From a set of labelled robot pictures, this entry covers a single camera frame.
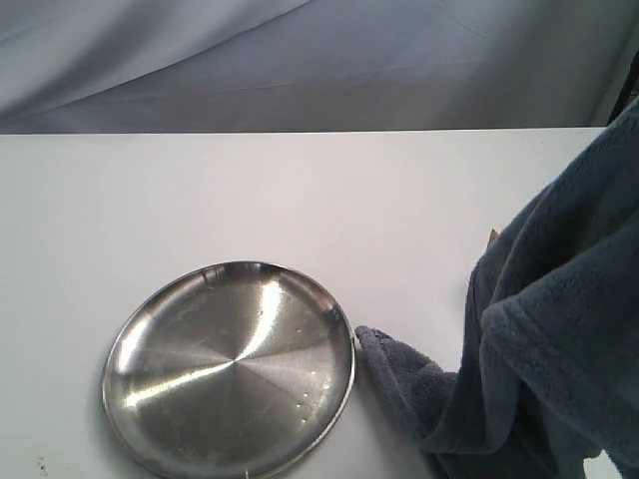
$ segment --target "gray towel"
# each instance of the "gray towel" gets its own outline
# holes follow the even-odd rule
[[[355,332],[389,414],[444,475],[577,479],[604,449],[639,477],[639,106],[479,260],[459,372]]]

